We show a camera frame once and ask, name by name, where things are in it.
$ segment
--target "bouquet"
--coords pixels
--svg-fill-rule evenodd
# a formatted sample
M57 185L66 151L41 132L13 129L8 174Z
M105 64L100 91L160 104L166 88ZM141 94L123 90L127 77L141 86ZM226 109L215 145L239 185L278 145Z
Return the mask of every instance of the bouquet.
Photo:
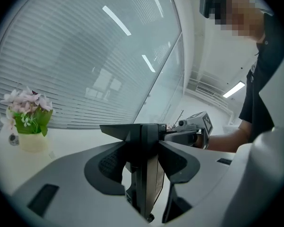
M6 117L0 117L8 128L19 134L47 134L47 124L53 113L52 102L28 87L21 93L13 90L5 94L1 103L8 103Z

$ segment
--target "ceiling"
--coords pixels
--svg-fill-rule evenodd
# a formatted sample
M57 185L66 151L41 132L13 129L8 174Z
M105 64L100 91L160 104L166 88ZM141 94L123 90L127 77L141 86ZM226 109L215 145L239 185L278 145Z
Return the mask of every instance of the ceiling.
M252 0L256 7L269 9L262 0ZM239 81L246 82L251 65L257 60L256 43L232 31L221 30L214 20L199 13L200 0L190 0L194 14L194 62L188 89L203 86L217 95L223 95ZM245 87L226 99L232 105L243 105Z

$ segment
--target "black polo shirt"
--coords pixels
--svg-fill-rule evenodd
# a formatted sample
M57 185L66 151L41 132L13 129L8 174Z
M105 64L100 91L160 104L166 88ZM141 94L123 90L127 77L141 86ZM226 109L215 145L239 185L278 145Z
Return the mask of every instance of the black polo shirt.
M252 123L249 142L274 126L259 92L284 58L284 30L275 16L264 14L264 30L265 39L262 44L257 44L257 62L247 74L246 96L239 115L240 119Z

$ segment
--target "man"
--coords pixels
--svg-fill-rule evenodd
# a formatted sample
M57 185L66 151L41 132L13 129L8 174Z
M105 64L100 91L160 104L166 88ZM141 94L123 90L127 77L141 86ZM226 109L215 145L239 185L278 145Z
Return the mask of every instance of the man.
M246 97L239 116L242 123L231 134L209 138L207 149L236 152L239 146L253 142L259 134L274 126L259 92L284 58L284 30L275 16L263 14L249 0L208 1L216 24L252 39L259 50L257 62L247 75ZM201 137L198 137L196 147L201 145Z

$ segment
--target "neck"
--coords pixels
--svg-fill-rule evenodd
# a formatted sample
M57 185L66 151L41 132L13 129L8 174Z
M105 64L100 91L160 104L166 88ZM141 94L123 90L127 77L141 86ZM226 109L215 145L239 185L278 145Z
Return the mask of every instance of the neck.
M254 19L254 21L257 21L256 24L254 24L251 29L251 39L256 41L257 43L262 43L265 38L265 31L264 31L264 14L263 13L258 13L257 18Z

